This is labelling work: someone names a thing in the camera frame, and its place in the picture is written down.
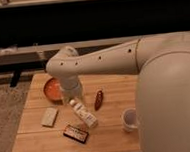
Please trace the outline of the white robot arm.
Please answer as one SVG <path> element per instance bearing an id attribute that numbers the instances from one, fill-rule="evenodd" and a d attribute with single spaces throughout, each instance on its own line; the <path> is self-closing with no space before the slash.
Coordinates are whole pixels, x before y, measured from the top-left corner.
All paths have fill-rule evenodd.
<path id="1" fill-rule="evenodd" d="M 81 87 L 80 75 L 136 75 L 141 152 L 190 152 L 190 32 L 139 38 L 82 56 L 64 47 L 46 67 L 69 95 Z"/>

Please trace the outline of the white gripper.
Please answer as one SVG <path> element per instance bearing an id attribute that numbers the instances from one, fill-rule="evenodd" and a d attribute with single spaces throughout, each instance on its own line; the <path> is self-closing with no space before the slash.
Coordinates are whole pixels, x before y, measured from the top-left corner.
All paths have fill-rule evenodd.
<path id="1" fill-rule="evenodd" d="M 59 87 L 62 93 L 62 101 L 65 104 L 69 104 L 70 100 L 82 99 L 83 88 L 80 80 L 75 80 L 72 82 L 61 82 Z"/>

